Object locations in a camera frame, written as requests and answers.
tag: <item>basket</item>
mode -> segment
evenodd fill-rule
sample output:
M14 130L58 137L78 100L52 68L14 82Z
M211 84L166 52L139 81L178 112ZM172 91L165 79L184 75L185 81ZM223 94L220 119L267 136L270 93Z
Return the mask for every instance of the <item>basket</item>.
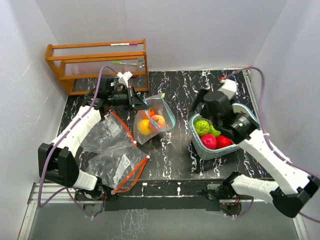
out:
M245 106L241 103L234 103L234 104L232 104L232 108L235 113L249 114L254 120L257 121L257 118L254 116L252 111L247 106ZM232 152L240 149L240 147L236 144L232 144L230 146L226 146L226 147L219 148L216 150L212 150L212 149L205 147L203 145L203 143L201 142L201 139L198 136L196 129L194 127L195 122L198 120L206 120L209 123L210 123L210 121L208 119L203 118L200 114L195 114L189 121L189 127L192 132L192 142L193 142L193 145L195 147L196 152L198 153L198 155L200 156L200 158L202 160L215 159L215 158L221 157L223 155L232 153Z

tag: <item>white wall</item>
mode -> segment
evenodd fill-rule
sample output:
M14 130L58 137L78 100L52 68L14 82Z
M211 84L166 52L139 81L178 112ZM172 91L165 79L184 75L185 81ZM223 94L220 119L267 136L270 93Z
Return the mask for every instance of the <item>white wall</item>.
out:
M56 39L34 0L0 8L0 235L17 239L33 182L38 147L57 132L66 94L44 61Z
M291 160L320 174L320 2L289 0L254 62L266 77L263 112L272 141ZM259 95L260 76L253 72ZM303 208L320 219L320 190ZM311 239L318 223L305 219Z
M251 65L287 0L36 0L58 44L146 38L148 66Z

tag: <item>black marble table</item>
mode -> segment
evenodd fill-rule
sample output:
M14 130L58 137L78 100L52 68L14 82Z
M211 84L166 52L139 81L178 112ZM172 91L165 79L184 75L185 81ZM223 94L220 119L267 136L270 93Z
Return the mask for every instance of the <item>black marble table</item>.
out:
M242 149L217 157L201 160L191 143L192 134L189 120L193 116L190 107L201 88L217 90L219 78L231 73L228 70L200 71L155 71L149 73L150 92L141 93L152 96L165 93L165 100L175 115L176 125L167 133L161 133L143 145L145 153L150 153L141 180L223 180L233 171L241 172L252 178L270 178L270 175ZM242 103L254 111L243 74L234 77L237 82L236 102ZM94 86L95 79L89 81ZM84 96L69 96L61 120L61 132L77 114ZM135 113L120 108L114 111L133 130ZM88 160L96 154L79 149L76 158L79 166L85 170Z

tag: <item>plastic bag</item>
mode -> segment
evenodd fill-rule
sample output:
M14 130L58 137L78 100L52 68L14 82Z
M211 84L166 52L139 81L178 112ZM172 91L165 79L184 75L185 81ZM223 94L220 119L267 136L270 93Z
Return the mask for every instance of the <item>plastic bag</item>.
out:
M84 151L97 154L135 145L127 125L114 112L96 124L81 143Z
M150 109L140 110L135 115L133 135L138 143L144 144L158 133L169 131L176 125L175 116L164 97L165 94L160 93L144 99L155 115L150 117Z
M129 191L138 181L149 155L136 146L112 149L91 158L86 172L100 177L113 193Z
M130 190L150 158L137 147L129 128L114 112L92 128L81 146L99 154L88 161L86 172L100 177L114 193Z

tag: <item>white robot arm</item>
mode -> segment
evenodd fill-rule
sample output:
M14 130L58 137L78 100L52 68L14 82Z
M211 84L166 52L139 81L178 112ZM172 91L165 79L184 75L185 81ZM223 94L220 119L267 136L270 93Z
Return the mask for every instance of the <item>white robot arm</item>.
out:
M192 109L205 103L201 115L211 119L214 128L243 150L252 155L274 181L254 179L239 172L233 172L217 189L217 193L233 197L248 195L273 204L284 215L294 218L306 202L315 194L320 181L306 172L286 164L274 151L284 156L272 143L273 150L267 145L260 126L252 119L246 108L232 105L237 92L236 83L223 80L224 85L215 92L202 89Z
M38 148L40 177L44 171L47 181L100 195L98 188L106 187L102 185L101 178L81 171L75 161L80 144L94 125L104 118L111 106L125 106L128 110L149 109L148 105L139 98L134 87L128 84L132 74L119 72L117 76L119 79L102 78L96 97L93 97L93 89L63 132L50 144L40 145Z

